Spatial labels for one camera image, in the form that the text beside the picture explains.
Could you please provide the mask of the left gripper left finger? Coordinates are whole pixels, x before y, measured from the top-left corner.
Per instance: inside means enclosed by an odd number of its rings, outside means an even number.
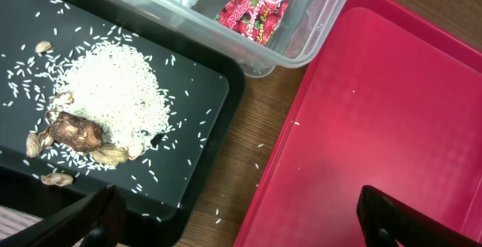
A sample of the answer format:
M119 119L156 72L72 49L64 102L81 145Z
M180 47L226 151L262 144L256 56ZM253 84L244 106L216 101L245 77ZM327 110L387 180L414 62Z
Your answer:
M124 236L125 198L107 185L25 230L1 241L1 247L116 246Z

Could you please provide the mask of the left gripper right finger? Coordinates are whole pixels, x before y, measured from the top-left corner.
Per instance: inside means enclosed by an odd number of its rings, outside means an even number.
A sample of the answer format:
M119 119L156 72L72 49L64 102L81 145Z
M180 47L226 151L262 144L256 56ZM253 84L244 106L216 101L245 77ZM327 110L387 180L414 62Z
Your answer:
M370 185L362 187L356 213L367 247L481 247L479 242L445 227Z

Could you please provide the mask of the red snack wrapper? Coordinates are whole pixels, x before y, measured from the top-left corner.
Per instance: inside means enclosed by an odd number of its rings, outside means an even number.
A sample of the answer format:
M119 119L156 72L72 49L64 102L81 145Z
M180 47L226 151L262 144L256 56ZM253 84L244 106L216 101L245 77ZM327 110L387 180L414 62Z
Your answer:
M279 27L289 0L230 0L215 21L263 46Z

